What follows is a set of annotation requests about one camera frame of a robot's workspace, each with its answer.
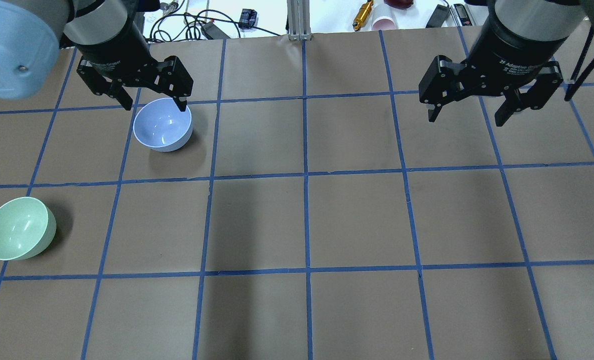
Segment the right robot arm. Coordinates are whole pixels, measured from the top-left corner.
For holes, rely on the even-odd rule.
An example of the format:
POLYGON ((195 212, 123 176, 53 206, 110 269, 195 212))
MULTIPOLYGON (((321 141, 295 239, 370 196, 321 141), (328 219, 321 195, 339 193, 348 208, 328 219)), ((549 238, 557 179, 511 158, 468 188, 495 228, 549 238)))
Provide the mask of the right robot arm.
POLYGON ((541 109, 564 81, 553 55, 584 18, 594 32, 594 0, 489 0, 489 15, 470 53, 454 63, 432 60, 419 83, 430 122, 447 104, 470 96, 501 97, 503 126, 526 109, 541 109))

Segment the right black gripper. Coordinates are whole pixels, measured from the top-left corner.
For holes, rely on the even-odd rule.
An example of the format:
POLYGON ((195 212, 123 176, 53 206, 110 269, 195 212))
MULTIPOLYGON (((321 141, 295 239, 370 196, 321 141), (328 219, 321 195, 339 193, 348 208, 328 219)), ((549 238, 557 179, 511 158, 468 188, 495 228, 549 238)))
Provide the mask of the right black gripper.
POLYGON ((505 101, 495 112, 495 125, 501 127, 517 112, 542 109, 562 84, 559 62, 550 61, 556 50, 556 41, 523 38, 500 21, 487 20, 464 64, 445 55, 434 57, 420 80, 419 101, 434 123, 454 101, 502 93, 505 101), (527 92, 520 91, 534 79, 527 92))

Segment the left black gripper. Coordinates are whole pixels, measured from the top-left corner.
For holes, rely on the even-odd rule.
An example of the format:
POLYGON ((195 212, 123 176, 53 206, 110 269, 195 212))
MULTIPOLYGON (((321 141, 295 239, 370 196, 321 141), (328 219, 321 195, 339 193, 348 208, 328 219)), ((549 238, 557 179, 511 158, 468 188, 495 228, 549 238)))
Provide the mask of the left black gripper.
POLYGON ((155 60, 134 22, 125 22, 117 34, 101 43, 75 43, 75 47, 81 54, 76 72, 94 95, 106 95, 130 111, 133 99, 123 84, 141 86, 166 95, 180 112, 186 111, 194 80, 176 55, 155 60))

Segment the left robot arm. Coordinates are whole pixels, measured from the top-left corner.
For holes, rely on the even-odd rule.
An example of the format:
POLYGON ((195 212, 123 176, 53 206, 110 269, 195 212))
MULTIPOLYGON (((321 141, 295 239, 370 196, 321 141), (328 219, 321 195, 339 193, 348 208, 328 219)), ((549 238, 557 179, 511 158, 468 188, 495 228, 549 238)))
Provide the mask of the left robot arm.
POLYGON ((80 51, 77 72, 96 96, 129 110, 126 88, 147 88, 185 111, 191 75, 175 55, 154 59, 135 23, 158 9, 158 0, 0 0, 0 99, 37 93, 66 39, 80 51))

